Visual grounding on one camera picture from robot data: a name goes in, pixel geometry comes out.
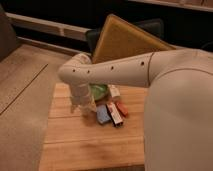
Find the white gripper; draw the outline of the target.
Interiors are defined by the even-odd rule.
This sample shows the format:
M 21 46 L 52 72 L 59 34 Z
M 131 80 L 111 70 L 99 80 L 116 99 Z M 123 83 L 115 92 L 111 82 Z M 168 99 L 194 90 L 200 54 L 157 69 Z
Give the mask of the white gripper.
M 79 109 L 83 115 L 96 113 L 96 105 L 88 84 L 70 85 L 71 111 Z

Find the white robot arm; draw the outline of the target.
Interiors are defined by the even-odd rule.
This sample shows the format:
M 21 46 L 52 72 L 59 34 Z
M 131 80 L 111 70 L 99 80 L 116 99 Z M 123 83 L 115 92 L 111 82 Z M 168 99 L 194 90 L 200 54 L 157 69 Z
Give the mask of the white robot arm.
M 151 52 L 92 64 L 78 54 L 59 69 L 71 99 L 86 86 L 145 87 L 146 171 L 213 171 L 213 53 L 200 49 Z

